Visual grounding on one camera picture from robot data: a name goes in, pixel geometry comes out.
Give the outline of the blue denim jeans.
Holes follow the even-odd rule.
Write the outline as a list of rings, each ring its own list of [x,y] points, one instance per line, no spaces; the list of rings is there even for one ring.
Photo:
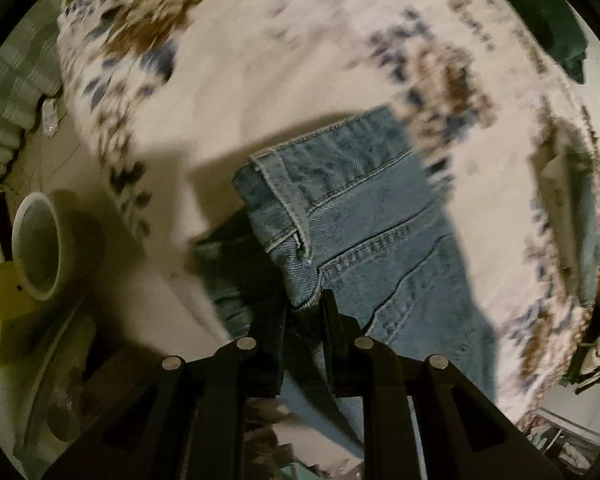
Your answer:
[[[233,181],[244,208],[192,248],[227,331],[288,310],[282,399],[355,456],[362,403],[325,378],[322,292],[365,335],[415,360],[446,356],[495,393],[495,336],[472,298],[439,194],[388,107],[252,155]]]

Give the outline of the yellow box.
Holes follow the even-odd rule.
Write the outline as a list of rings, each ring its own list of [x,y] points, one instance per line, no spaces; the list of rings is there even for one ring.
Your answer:
[[[43,307],[20,283],[15,265],[0,263],[0,366],[30,351],[43,314]]]

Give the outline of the white round bin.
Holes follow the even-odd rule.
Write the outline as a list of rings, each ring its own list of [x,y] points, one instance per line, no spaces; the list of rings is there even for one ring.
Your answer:
[[[12,226],[12,256],[24,289],[41,302],[89,278],[102,264],[105,234],[78,196],[60,188],[33,192],[19,205]]]

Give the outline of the folded blue jeans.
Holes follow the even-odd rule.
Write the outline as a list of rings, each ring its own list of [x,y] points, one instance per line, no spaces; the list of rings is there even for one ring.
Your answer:
[[[566,156],[576,241],[577,293],[580,305],[588,308],[595,304],[600,270],[600,230],[596,214],[594,162],[578,139],[570,141]]]

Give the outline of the floral bed quilt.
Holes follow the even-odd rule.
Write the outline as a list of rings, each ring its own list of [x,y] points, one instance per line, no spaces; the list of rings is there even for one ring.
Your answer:
[[[61,0],[58,54],[76,133],[125,226],[193,323],[226,341],[185,253],[238,211],[252,153],[389,104],[443,194],[492,323],[496,403],[528,422],[591,316],[565,271],[566,214],[532,159],[600,151],[579,88],[507,0]]]

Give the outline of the green plaid curtain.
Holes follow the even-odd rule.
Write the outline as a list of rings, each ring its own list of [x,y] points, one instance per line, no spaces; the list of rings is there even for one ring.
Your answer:
[[[38,0],[0,47],[0,179],[20,149],[21,133],[38,121],[38,103],[56,96],[61,0]]]

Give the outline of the dark green plush blanket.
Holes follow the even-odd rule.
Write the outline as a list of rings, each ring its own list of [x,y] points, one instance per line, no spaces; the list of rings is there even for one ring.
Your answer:
[[[545,52],[577,84],[585,83],[588,40],[566,0],[508,0]]]

